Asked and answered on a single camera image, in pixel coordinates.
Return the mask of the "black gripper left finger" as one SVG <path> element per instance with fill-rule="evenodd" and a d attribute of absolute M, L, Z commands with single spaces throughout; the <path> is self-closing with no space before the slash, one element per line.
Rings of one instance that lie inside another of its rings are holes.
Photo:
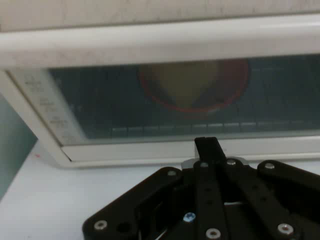
<path fill-rule="evenodd" d="M 191 168 L 163 167 L 89 217 L 87 240 L 226 240 L 228 224 L 215 137 L 198 137 L 200 159 Z"/>

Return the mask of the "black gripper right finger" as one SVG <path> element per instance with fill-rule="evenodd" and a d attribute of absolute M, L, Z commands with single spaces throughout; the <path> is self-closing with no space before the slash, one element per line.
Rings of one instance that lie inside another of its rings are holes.
<path fill-rule="evenodd" d="M 269 240 L 320 238 L 320 177 L 267 160 L 257 169 L 226 158 L 218 140 L 204 140 L 205 159 L 240 193 L 256 225 Z"/>

